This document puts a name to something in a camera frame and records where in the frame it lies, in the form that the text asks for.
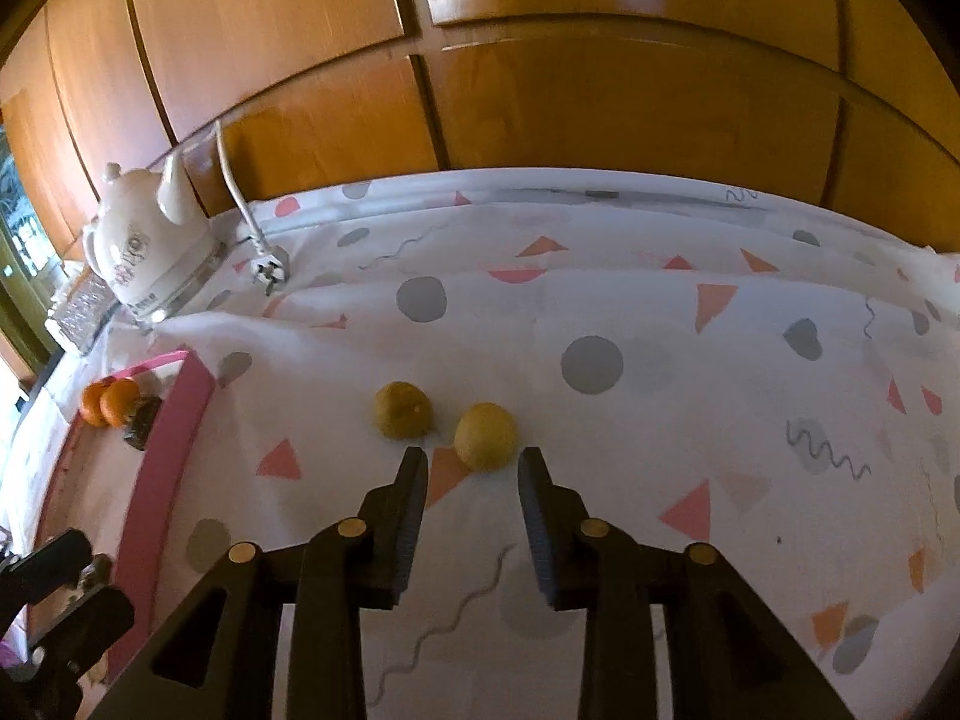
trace white fabric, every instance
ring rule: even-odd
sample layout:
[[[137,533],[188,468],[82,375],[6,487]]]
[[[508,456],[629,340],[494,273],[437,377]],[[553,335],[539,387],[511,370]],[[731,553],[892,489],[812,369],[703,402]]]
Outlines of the white fabric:
[[[923,696],[960,634],[956,261],[778,197],[587,170],[388,179],[257,213],[291,254],[282,293],[253,288],[240,245],[190,312],[149,336],[114,317],[50,385],[70,413],[81,384],[183,343],[224,373],[161,616],[213,548],[201,520],[272,549],[387,483],[403,445],[376,434],[371,399],[400,379],[433,400],[428,454],[491,400],[591,514],[672,550],[705,535],[857,716]],[[443,311],[432,281],[404,286],[423,277]],[[296,475],[287,446],[299,479],[275,472]],[[536,593],[516,487],[515,466],[470,476],[424,514],[400,606],[363,616],[371,718],[576,716],[583,618]]]

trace pink tray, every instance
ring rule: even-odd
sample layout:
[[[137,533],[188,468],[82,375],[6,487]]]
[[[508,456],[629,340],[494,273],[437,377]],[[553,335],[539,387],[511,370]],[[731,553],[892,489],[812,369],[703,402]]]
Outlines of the pink tray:
[[[113,582],[133,602],[134,622],[110,648],[109,680],[130,662],[152,630],[171,510],[190,447],[215,389],[213,376],[189,350],[160,355],[112,374],[113,378],[128,376],[142,382],[171,370],[172,384],[165,388],[163,405],[142,454],[123,442],[119,430],[91,428],[80,415],[75,416],[40,510],[37,544],[64,528],[76,527],[88,534],[94,552],[114,555]],[[98,483],[101,488],[109,486],[109,495],[84,495]],[[130,504],[121,520],[117,497],[126,490],[131,490]],[[62,603],[63,592],[32,608],[29,627],[35,630],[49,622]]]

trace white kettle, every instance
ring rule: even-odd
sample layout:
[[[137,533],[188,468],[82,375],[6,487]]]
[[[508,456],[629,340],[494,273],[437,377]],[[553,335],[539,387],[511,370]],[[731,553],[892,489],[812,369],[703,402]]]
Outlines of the white kettle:
[[[97,217],[83,228],[86,261],[141,322],[159,322],[192,298],[222,262],[226,247],[210,232],[174,152],[163,173],[104,172]]]

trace orange triangle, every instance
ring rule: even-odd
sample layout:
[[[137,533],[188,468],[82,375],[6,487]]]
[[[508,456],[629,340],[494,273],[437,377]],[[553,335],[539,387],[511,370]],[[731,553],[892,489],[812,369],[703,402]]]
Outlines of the orange triangle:
[[[267,303],[267,307],[263,310],[263,316],[266,319],[270,319],[280,308],[280,304],[287,299],[287,295],[277,295],[276,298],[271,298],[270,302]]]
[[[690,536],[693,541],[710,541],[709,479],[666,509],[659,516],[659,521]]]
[[[920,547],[907,559],[910,568],[910,584],[917,592],[923,592],[923,558],[926,556],[926,547]]]
[[[823,611],[818,611],[810,617],[813,622],[813,635],[817,637],[817,643],[824,649],[829,650],[840,640],[843,632],[843,621],[847,616],[847,601],[841,604],[834,604]]]
[[[736,295],[736,286],[733,284],[698,284],[697,285],[697,334],[715,319],[728,306]]]
[[[893,406],[900,413],[906,413],[904,408],[904,399],[899,396],[899,389],[896,388],[896,382],[891,379],[890,386],[887,388],[887,403]]]
[[[278,476],[281,479],[299,479],[301,470],[296,461],[296,452],[289,439],[284,439],[263,456],[256,466],[257,476]]]
[[[755,274],[778,274],[779,268],[775,265],[771,265],[766,260],[761,260],[760,257],[757,257],[755,254],[750,254],[745,248],[741,248],[740,253],[743,255],[743,259],[747,261],[747,265],[750,266],[750,270]]]
[[[677,255],[672,260],[667,262],[664,265],[665,271],[696,271],[696,268],[693,265],[690,265],[688,261]]]
[[[558,244],[552,238],[541,235],[529,247],[520,252],[517,257],[536,257],[538,254],[546,254],[549,251],[569,251],[569,249]]]
[[[336,322],[327,322],[325,324],[315,324],[313,327],[329,327],[333,330],[346,330],[347,329],[347,315],[340,314],[340,318]]]
[[[433,450],[433,463],[430,464],[425,507],[429,509],[469,474],[470,469],[460,460],[456,450],[447,446],[438,446]]]

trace pink triangle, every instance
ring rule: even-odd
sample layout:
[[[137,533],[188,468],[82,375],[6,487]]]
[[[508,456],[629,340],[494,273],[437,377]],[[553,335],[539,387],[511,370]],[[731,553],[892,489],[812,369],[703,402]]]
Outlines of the pink triangle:
[[[700,483],[692,493],[666,509],[659,521],[690,536],[693,541],[710,540],[710,482]]]
[[[456,450],[446,446],[438,446],[433,450],[433,463],[430,464],[425,507],[429,509],[466,479],[469,474],[470,469],[460,460]]]
[[[936,392],[931,392],[925,386],[921,386],[920,391],[923,393],[923,400],[926,401],[926,408],[930,409],[930,413],[934,416],[944,413],[944,401]]]
[[[697,285],[697,320],[695,327],[699,335],[704,327],[723,313],[728,303],[736,295],[736,286],[733,284],[698,284]]]
[[[327,322],[326,324],[314,324],[312,327],[328,327],[331,330],[346,330],[347,329],[347,315],[340,314],[340,318],[336,322]]]
[[[696,268],[693,265],[690,265],[688,261],[677,255],[673,259],[669,260],[666,265],[664,265],[665,271],[696,271]]]
[[[877,446],[880,447],[880,451],[887,460],[894,459],[894,448],[891,446],[890,434],[887,433],[885,427],[877,431]]]
[[[741,514],[752,509],[752,506],[770,491],[769,479],[739,471],[722,470],[717,474],[717,482]]]
[[[299,479],[301,470],[289,439],[284,439],[263,456],[256,466],[257,476],[278,476],[281,479]]]
[[[904,399],[899,396],[899,389],[896,388],[896,382],[891,379],[890,386],[887,389],[887,403],[893,406],[900,413],[906,413],[904,408]]]

